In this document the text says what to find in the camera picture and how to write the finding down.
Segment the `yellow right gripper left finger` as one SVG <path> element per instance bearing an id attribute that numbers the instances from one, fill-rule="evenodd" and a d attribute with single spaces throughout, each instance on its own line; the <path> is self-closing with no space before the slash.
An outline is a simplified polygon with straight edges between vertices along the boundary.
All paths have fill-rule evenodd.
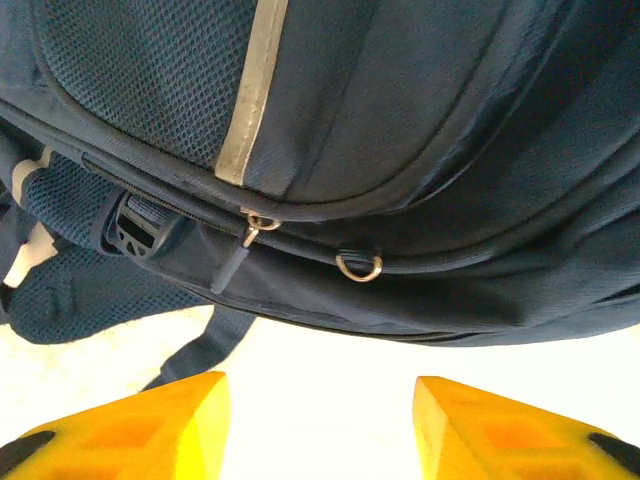
<path id="1" fill-rule="evenodd" d="M 229 382 L 208 372 L 40 425 L 1 448 L 4 479 L 217 479 Z"/>

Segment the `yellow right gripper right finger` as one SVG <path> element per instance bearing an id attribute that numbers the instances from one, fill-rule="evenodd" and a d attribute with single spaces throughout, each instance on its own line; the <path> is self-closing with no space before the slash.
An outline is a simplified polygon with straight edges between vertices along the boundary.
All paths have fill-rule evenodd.
<path id="1" fill-rule="evenodd" d="M 417 379 L 425 479 L 636 479 L 639 449 L 598 427 L 441 377 Z"/>

